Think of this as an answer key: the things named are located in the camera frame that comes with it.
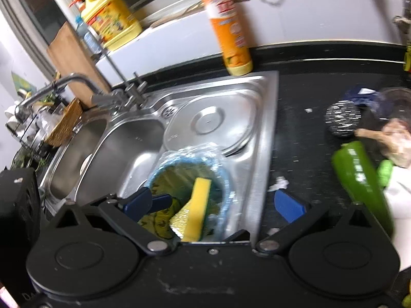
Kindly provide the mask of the yellow green sponge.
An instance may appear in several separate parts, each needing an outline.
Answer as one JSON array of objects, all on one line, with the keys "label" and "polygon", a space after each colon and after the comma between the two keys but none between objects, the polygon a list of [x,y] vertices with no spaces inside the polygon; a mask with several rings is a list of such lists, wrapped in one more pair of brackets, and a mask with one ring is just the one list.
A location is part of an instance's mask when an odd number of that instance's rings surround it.
[{"label": "yellow green sponge", "polygon": [[203,233],[212,181],[197,177],[190,200],[169,221],[172,231],[182,242],[198,242]]}]

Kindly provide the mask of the large green pepper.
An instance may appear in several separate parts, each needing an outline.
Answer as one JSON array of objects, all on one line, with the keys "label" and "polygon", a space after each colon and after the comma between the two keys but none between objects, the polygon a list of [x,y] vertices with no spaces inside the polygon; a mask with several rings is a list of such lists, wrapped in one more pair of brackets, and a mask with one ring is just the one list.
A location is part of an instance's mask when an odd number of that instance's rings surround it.
[{"label": "large green pepper", "polygon": [[353,202],[361,202],[379,221],[389,237],[394,222],[378,174],[360,141],[343,144],[332,155],[338,181]]}]

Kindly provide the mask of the white paper scrap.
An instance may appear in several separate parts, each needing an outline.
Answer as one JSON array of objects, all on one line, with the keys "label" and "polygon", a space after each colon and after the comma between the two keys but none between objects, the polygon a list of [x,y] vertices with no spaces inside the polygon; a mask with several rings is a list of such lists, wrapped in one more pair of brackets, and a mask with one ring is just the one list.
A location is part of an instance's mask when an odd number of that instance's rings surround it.
[{"label": "white paper scrap", "polygon": [[280,189],[287,189],[288,185],[289,181],[285,177],[279,176],[276,178],[275,183],[268,187],[267,191],[271,193]]}]

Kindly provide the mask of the stainless steel sink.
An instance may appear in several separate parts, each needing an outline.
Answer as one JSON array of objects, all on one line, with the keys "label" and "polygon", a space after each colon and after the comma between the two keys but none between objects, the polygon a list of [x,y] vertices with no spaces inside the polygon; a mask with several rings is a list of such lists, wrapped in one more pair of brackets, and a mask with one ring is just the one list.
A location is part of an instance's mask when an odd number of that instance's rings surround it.
[{"label": "stainless steel sink", "polygon": [[278,92],[279,73],[258,72],[151,92],[136,111],[86,112],[40,183],[47,211],[55,214],[68,200],[86,204],[106,193],[127,197],[147,182],[163,153],[213,142],[235,191],[224,235],[245,229],[256,239]]}]

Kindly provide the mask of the blue bin with plastic liner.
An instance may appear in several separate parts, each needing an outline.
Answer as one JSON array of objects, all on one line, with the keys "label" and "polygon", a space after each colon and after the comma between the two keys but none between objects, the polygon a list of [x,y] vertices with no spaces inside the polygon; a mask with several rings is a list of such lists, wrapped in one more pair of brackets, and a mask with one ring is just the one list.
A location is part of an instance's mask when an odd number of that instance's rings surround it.
[{"label": "blue bin with plastic liner", "polygon": [[197,177],[212,181],[200,241],[222,240],[236,192],[219,146],[210,142],[163,153],[145,187],[151,190],[153,197],[168,194],[177,199],[182,209],[190,200]]}]

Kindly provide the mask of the small green toy broccoli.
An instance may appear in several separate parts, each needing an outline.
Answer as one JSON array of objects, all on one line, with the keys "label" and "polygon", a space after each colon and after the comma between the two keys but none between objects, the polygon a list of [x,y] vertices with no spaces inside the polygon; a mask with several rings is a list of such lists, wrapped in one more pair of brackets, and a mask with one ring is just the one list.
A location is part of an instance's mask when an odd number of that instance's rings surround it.
[{"label": "small green toy broccoli", "polygon": [[388,186],[393,168],[394,163],[391,160],[385,159],[381,161],[377,169],[378,181],[381,187],[385,188]]}]

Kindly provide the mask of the dish drying rack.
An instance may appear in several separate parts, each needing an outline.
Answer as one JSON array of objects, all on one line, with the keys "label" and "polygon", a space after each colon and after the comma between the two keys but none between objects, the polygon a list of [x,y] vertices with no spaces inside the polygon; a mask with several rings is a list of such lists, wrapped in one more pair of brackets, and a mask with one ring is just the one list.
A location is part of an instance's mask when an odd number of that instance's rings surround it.
[{"label": "dish drying rack", "polygon": [[29,108],[29,117],[20,122],[16,116],[17,107],[22,100],[16,100],[4,113],[7,117],[6,129],[21,145],[24,157],[29,159],[13,159],[16,166],[29,166],[30,164],[45,161],[53,147],[45,142],[48,133],[57,125],[63,116],[63,111],[68,102],[60,95],[47,95],[45,99],[35,102]]}]

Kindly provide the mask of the wicker basket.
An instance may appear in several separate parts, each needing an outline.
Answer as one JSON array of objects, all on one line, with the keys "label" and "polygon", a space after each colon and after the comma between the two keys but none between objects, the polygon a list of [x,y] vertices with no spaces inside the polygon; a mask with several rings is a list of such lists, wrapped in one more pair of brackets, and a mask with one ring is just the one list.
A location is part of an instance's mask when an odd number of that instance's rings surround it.
[{"label": "wicker basket", "polygon": [[47,135],[44,142],[52,147],[60,147],[71,136],[82,114],[81,102],[78,98],[74,98],[65,108],[62,119]]}]

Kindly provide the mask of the round sink lid cover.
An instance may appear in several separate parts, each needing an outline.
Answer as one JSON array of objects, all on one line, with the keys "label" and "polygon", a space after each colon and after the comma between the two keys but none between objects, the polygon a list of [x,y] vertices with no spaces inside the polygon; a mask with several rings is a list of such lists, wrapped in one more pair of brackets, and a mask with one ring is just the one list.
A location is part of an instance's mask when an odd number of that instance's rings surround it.
[{"label": "round sink lid cover", "polygon": [[254,99],[235,91],[203,95],[182,106],[171,118],[163,144],[170,151],[214,143],[224,155],[244,147],[254,129]]}]

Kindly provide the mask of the thin drinking water tap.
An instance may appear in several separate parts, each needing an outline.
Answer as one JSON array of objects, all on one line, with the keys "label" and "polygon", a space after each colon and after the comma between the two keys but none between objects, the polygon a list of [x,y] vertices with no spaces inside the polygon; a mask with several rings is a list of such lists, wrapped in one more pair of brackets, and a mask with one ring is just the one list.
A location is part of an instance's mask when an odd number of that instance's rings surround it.
[{"label": "thin drinking water tap", "polygon": [[114,89],[117,85],[123,85],[128,103],[126,107],[135,104],[141,107],[146,102],[144,92],[147,88],[147,82],[144,81],[137,71],[137,52],[134,50],[138,39],[132,39],[123,46],[109,50],[106,45],[102,49],[102,57],[96,63],[98,71],[105,81]]}]

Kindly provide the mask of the clear glass bowl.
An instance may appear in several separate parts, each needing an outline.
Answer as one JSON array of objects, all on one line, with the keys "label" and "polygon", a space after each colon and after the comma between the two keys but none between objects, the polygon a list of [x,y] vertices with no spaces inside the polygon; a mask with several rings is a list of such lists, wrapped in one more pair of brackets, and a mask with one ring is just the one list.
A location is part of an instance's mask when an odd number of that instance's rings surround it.
[{"label": "clear glass bowl", "polygon": [[[379,131],[391,119],[398,118],[404,121],[410,129],[410,89],[403,87],[383,88],[380,90],[382,101],[377,113],[366,109],[361,116],[359,128]],[[361,138],[371,162],[377,168],[386,156],[381,152],[384,147],[375,140]]]}]

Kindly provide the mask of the wooden cutting board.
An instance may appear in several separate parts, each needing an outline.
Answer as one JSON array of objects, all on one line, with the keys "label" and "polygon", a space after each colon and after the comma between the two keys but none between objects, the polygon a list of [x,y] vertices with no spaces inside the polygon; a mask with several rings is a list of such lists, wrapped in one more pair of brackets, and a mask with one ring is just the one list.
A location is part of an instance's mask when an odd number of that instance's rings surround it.
[{"label": "wooden cutting board", "polygon": [[65,22],[47,47],[47,54],[61,76],[71,73],[86,75],[99,90],[108,93],[111,86],[96,68],[88,51],[69,22]]}]

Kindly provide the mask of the plastic water bottle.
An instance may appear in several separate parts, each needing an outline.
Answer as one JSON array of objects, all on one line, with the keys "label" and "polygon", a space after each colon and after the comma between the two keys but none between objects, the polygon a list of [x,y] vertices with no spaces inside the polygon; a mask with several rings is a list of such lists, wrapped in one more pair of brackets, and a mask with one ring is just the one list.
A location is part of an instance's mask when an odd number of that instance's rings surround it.
[{"label": "plastic water bottle", "polygon": [[76,16],[75,21],[77,24],[76,32],[79,38],[84,42],[93,56],[100,57],[102,53],[100,44],[89,30],[88,25],[79,15]]}]

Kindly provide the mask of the orange dish soap bottle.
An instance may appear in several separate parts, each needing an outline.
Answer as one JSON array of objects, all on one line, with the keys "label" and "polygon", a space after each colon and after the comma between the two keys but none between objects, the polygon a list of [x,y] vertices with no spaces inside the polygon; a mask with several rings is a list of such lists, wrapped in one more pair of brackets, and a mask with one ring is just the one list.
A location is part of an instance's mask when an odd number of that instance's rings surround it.
[{"label": "orange dish soap bottle", "polygon": [[233,0],[202,0],[229,74],[243,76],[253,69],[251,55]]}]

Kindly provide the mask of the yellow detergent jug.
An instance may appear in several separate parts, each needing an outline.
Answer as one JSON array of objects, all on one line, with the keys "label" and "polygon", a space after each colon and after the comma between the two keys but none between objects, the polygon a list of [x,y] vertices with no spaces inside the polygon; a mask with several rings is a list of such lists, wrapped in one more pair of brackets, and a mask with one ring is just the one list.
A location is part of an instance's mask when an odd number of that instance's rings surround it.
[{"label": "yellow detergent jug", "polygon": [[143,31],[137,18],[123,0],[73,0],[81,18],[102,39],[109,51],[115,51],[134,40]]}]

